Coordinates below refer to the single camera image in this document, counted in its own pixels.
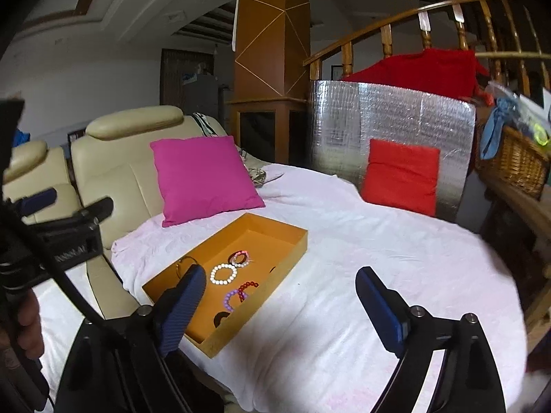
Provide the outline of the person's left hand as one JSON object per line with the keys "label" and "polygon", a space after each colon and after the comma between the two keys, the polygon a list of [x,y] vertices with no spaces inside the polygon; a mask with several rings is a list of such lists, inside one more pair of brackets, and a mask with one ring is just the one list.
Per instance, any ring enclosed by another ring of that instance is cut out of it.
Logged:
{"label": "person's left hand", "polygon": [[40,308],[33,290],[27,292],[18,310],[17,320],[21,327],[17,344],[27,358],[39,359],[45,351],[42,336]]}

